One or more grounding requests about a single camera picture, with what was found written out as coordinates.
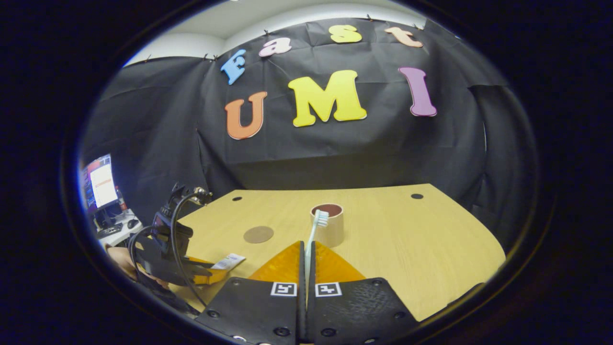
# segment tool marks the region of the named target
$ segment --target keyboard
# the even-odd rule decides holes
[[[123,228],[123,223],[119,223],[119,224],[115,224],[110,228],[106,228],[103,230],[100,230],[96,233],[96,238],[97,239],[101,239],[101,238],[105,238],[107,236],[110,236],[114,233],[118,233],[121,231],[121,229]]]

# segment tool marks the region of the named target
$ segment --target beige cup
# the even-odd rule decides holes
[[[311,225],[315,218],[315,211],[325,211],[330,214],[328,217],[328,226],[317,227],[315,231],[314,241],[320,242],[326,247],[336,247],[343,242],[345,238],[343,226],[343,208],[338,204],[320,204],[311,209]]]

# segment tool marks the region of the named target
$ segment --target computer monitor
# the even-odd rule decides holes
[[[110,154],[92,161],[83,168],[82,178],[84,204],[89,214],[118,202]]]

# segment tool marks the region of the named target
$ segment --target letter m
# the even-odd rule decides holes
[[[360,106],[356,91],[357,72],[351,70],[332,73],[326,90],[310,77],[302,77],[289,82],[288,86],[296,95],[296,118],[294,126],[310,126],[315,123],[309,104],[323,122],[327,122],[334,102],[337,111],[334,118],[338,121],[361,120],[366,117],[366,110]]]

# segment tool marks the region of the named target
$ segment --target person's hand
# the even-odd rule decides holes
[[[132,263],[132,259],[130,258],[130,253],[128,252],[128,248],[124,247],[107,247],[107,253],[109,253],[109,257],[113,259],[113,261],[119,266],[119,268],[123,271],[123,273],[127,274],[133,280],[136,280],[136,267]],[[156,278],[139,267],[139,271],[146,275],[147,277],[156,281],[159,285],[168,289],[168,282],[163,281],[160,278]]]

